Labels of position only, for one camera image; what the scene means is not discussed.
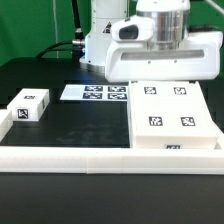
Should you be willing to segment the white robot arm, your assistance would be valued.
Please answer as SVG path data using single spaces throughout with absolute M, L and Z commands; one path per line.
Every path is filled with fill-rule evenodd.
M 91 0 L 82 68 L 110 82 L 210 80 L 220 72 L 223 33 L 188 27 L 190 0 Z

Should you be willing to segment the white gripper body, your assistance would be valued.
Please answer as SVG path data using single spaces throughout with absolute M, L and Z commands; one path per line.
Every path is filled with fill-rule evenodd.
M 221 31 L 190 32 L 182 14 L 135 15 L 115 23 L 105 62 L 110 82 L 209 80 L 220 71 Z

